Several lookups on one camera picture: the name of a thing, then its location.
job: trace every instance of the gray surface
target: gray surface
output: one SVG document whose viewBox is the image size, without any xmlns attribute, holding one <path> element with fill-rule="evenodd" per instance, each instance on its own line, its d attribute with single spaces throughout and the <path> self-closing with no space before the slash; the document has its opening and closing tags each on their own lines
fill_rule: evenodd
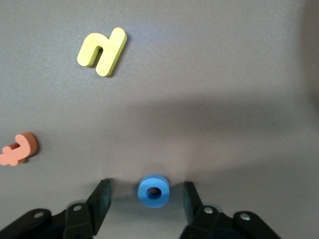
<svg viewBox="0 0 319 239">
<path fill-rule="evenodd" d="M 0 228 L 54 214 L 115 178 L 96 238 L 178 238 L 181 188 L 282 238 L 318 238 L 318 1 L 1 1 L 0 145 L 33 132 L 40 151 L 0 167 Z M 110 78 L 76 57 L 92 32 L 128 42 Z M 136 186 L 167 176 L 152 210 Z"/>
</svg>

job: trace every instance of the blue foam ring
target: blue foam ring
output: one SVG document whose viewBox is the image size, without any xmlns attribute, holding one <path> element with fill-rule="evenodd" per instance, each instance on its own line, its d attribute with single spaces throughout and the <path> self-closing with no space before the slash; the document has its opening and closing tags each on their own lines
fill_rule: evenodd
<svg viewBox="0 0 319 239">
<path fill-rule="evenodd" d="M 150 188 L 158 188 L 159 192 L 152 194 L 148 191 Z M 169 200 L 169 183 L 162 175 L 150 174 L 141 180 L 138 196 L 145 206 L 160 208 Z"/>
</svg>

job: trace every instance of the yellow foam letter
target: yellow foam letter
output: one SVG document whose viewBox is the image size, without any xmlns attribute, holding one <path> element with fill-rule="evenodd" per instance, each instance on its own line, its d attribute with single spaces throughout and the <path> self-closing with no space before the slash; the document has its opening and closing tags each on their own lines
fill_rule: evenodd
<svg viewBox="0 0 319 239">
<path fill-rule="evenodd" d="M 126 33 L 119 27 L 112 31 L 109 39 L 102 34 L 91 33 L 83 42 L 78 55 L 78 63 L 81 66 L 92 66 L 99 50 L 102 48 L 103 52 L 96 66 L 96 72 L 100 76 L 109 76 L 126 40 Z"/>
</svg>

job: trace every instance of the orange foam letter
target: orange foam letter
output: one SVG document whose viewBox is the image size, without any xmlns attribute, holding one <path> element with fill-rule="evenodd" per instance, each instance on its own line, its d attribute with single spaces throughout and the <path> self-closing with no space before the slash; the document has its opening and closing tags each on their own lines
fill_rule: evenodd
<svg viewBox="0 0 319 239">
<path fill-rule="evenodd" d="M 16 143 L 3 147 L 3 154 L 0 154 L 0 165 L 17 166 L 38 149 L 37 141 L 30 132 L 18 134 L 15 141 Z"/>
</svg>

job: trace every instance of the screw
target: screw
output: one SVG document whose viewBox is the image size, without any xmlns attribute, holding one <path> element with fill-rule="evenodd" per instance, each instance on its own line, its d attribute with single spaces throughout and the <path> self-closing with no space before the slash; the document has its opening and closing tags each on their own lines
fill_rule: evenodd
<svg viewBox="0 0 319 239">
<path fill-rule="evenodd" d="M 212 214 L 214 211 L 211 207 L 205 207 L 204 208 L 204 211 L 207 213 L 207 214 Z"/>
<path fill-rule="evenodd" d="M 37 219 L 37 218 L 42 217 L 43 215 L 44 215 L 43 212 L 38 212 L 38 213 L 36 213 L 36 214 L 33 215 L 33 218 Z"/>
<path fill-rule="evenodd" d="M 75 206 L 74 208 L 73 208 L 73 211 L 79 211 L 79 210 L 81 210 L 82 209 L 82 206 L 81 205 L 77 205 L 77 206 Z"/>
<path fill-rule="evenodd" d="M 240 214 L 240 218 L 245 221 L 250 221 L 250 216 L 246 213 Z"/>
</svg>

